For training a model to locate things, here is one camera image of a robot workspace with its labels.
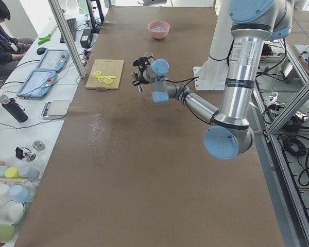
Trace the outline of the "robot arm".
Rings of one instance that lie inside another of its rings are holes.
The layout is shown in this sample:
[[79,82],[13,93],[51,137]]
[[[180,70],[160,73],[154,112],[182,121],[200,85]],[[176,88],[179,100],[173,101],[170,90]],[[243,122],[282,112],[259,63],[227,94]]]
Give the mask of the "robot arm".
[[253,143],[254,134],[246,115],[264,42],[290,34],[293,8],[293,1],[230,1],[227,14],[232,21],[233,46],[219,108],[188,86],[169,81],[169,65],[164,59],[135,60],[133,65],[139,71],[132,74],[133,85],[150,84],[155,103],[179,100],[209,124],[204,135],[208,153],[220,160],[233,159]]

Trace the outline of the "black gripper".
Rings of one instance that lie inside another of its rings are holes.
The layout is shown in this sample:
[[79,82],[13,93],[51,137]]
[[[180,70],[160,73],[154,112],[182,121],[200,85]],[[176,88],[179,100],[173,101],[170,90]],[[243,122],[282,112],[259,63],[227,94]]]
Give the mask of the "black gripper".
[[[134,79],[140,78],[142,84],[148,84],[148,81],[143,76],[144,71],[145,71],[145,68],[139,67],[139,71],[138,72],[132,72],[131,75]],[[132,82],[132,84],[133,84],[133,86],[140,85],[140,81],[135,80],[135,81]]]

